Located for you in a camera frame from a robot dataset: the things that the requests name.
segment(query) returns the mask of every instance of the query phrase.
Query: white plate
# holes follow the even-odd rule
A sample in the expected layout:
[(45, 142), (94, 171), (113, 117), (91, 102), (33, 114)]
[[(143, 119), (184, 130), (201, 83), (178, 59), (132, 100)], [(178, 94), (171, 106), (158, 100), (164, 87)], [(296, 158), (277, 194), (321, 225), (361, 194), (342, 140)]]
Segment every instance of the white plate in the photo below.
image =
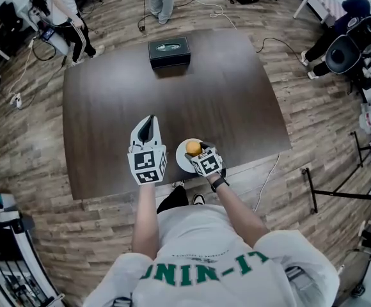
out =
[(175, 158), (177, 160), (177, 164), (180, 166), (181, 169), (183, 169), (184, 171), (187, 171), (189, 173), (195, 173), (196, 170), (194, 169), (194, 166), (184, 156), (184, 154), (187, 152), (186, 145), (190, 141), (202, 142), (202, 140), (199, 140), (199, 139), (186, 139), (186, 140), (184, 140), (183, 142), (181, 142), (178, 145), (177, 151), (175, 152)]

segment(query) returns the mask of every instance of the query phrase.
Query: person in dark jacket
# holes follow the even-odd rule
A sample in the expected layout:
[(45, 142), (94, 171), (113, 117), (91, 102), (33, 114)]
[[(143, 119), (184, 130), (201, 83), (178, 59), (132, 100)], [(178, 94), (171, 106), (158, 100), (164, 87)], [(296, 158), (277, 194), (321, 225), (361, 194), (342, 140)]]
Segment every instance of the person in dark jacket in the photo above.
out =
[[(323, 55), (340, 35), (346, 34), (349, 24), (352, 24), (352, 20), (355, 17), (363, 19), (371, 16), (371, 2), (369, 0), (345, 0), (342, 3), (342, 8), (347, 14), (340, 17), (333, 26), (328, 28), (311, 49), (302, 52), (301, 62), (304, 66), (308, 66), (309, 62)], [(316, 65), (311, 72), (308, 72), (308, 77), (310, 79), (317, 79), (329, 72), (330, 69), (323, 62)]]

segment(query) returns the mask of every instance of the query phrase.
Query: black shoe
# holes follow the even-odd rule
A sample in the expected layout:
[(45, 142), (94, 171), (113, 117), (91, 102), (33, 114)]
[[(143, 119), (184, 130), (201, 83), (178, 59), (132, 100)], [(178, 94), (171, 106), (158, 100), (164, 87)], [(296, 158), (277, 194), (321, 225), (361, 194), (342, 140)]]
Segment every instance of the black shoe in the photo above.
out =
[(193, 198), (193, 205), (205, 205), (204, 196), (200, 193), (196, 194)]

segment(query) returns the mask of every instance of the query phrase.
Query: white cable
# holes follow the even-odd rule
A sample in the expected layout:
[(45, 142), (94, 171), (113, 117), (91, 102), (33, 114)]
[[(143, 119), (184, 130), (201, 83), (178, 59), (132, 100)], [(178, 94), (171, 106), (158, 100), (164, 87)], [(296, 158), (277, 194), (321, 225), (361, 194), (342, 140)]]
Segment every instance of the white cable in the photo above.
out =
[(27, 60), (26, 60), (26, 63), (25, 63), (25, 69), (24, 69), (24, 72), (22, 73), (22, 75), (20, 76), (20, 78), (18, 78), (13, 84), (12, 84), (12, 86), (11, 86), (11, 88), (9, 89), (9, 92), (8, 92), (8, 94), (11, 94), (11, 92), (12, 92), (12, 89), (13, 89), (13, 87), (24, 77), (24, 75), (25, 75), (25, 73), (26, 73), (26, 69), (27, 69), (27, 67), (28, 67), (28, 62), (29, 62), (29, 57), (31, 56), (31, 53), (32, 53), (32, 48), (33, 48), (33, 42), (32, 42), (32, 44), (31, 44), (31, 48), (30, 48), (30, 50), (29, 50), (29, 54), (28, 54), (28, 58), (27, 58)]
[(274, 171), (274, 169), (275, 169), (275, 167), (276, 167), (278, 161), (280, 161), (280, 157), (281, 157), (281, 154), (279, 153), (279, 154), (278, 154), (278, 158), (276, 159), (276, 162), (275, 162), (274, 167), (272, 167), (272, 170), (269, 172), (269, 174), (268, 174), (268, 176), (267, 176), (267, 179), (265, 180), (265, 183), (264, 183), (264, 185), (263, 185), (262, 188), (261, 188), (261, 191), (260, 191), (260, 197), (259, 197), (259, 199), (258, 199), (257, 205), (255, 206), (254, 212), (257, 211), (258, 206), (260, 205), (262, 190), (264, 190), (264, 187), (266, 186), (269, 177), (271, 176), (272, 172)]
[(211, 14), (210, 14), (210, 18), (216, 18), (216, 17), (218, 17), (218, 16), (220, 16), (220, 15), (225, 16), (225, 17), (230, 21), (231, 25), (232, 25), (235, 29), (237, 29), (237, 28), (235, 27), (234, 23), (231, 21), (231, 19), (230, 19), (227, 15), (225, 15), (224, 10), (223, 10), (223, 7), (219, 6), (218, 4), (202, 3), (202, 2), (199, 1), (199, 0), (195, 0), (195, 1), (196, 1), (197, 3), (200, 3), (200, 4), (204, 5), (204, 6), (213, 6), (213, 7), (218, 7), (218, 8), (220, 8), (220, 9), (221, 9), (221, 13), (211, 13)]

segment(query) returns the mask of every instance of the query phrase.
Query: metal stand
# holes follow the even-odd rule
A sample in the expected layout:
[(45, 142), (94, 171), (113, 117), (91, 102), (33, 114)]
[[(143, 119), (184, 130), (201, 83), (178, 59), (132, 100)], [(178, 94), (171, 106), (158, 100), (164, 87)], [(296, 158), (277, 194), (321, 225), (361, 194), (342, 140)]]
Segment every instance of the metal stand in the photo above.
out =
[[(364, 146), (360, 147), (358, 136), (356, 135), (356, 132), (351, 133), (352, 136), (354, 136), (356, 145), (358, 146), (358, 153), (359, 153), (359, 160), (360, 163), (356, 166), (356, 168), (343, 180), (343, 182), (333, 191), (321, 191), (321, 190), (315, 190), (313, 187), (312, 177), (309, 168), (302, 169), (302, 174), (308, 176), (309, 186), (311, 189), (312, 194), (312, 201), (313, 201), (313, 208), (311, 209), (311, 214), (317, 214), (318, 212), (318, 205), (316, 201), (316, 194), (322, 194), (324, 196), (335, 196), (335, 197), (342, 197), (342, 198), (353, 198), (353, 199), (363, 199), (363, 200), (371, 200), (371, 194), (354, 194), (354, 193), (339, 193), (338, 191), (340, 188), (355, 174), (355, 172), (363, 167), (363, 163), (366, 161), (367, 157), (370, 155), (371, 152), (371, 146)], [(369, 150), (369, 153), (362, 158), (361, 152), (363, 150)]]

